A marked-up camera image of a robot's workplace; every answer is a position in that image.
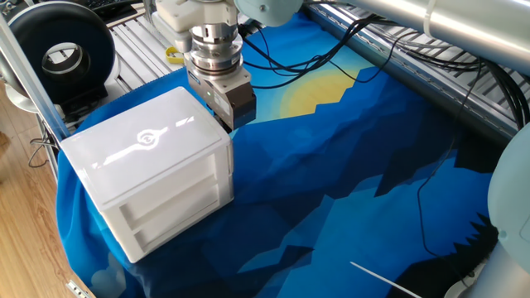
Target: blue tablecloth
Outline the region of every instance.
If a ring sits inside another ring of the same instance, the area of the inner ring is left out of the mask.
[[[337,42],[303,15],[263,32],[271,55],[286,65]],[[263,45],[260,35],[251,38]],[[243,54],[266,65],[249,48]],[[346,48],[334,62],[360,79],[377,71]],[[288,79],[249,70],[254,85]],[[177,71],[96,110],[79,131],[177,86],[193,93],[185,71]],[[256,94],[256,121],[232,135],[234,202],[136,264],[60,153],[60,237],[98,298],[401,295],[352,261],[420,295],[455,281],[422,246],[416,198],[451,143],[451,117],[384,73],[354,84],[331,65]],[[422,191],[422,204],[427,245],[465,272],[494,243],[486,196],[498,153],[467,132],[460,139]]]

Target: yellow tape roll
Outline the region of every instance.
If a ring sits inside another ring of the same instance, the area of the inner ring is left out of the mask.
[[[184,56],[181,53],[179,53],[179,51],[173,46],[168,47],[166,49],[166,59],[167,59],[167,62],[171,64],[184,64]]]

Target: white plastic box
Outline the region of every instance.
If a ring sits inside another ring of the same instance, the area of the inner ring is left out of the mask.
[[[61,147],[130,262],[234,198],[232,141],[184,88]]]

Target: box lid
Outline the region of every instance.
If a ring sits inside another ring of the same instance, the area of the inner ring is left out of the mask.
[[[174,166],[209,155],[229,135],[180,87],[61,143],[98,210]]]

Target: wooden floor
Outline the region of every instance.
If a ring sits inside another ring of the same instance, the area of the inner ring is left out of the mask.
[[[55,221],[55,179],[49,165],[27,165],[40,137],[34,114],[9,102],[0,82],[0,297],[74,297],[71,271]],[[41,150],[33,161],[46,160]]]

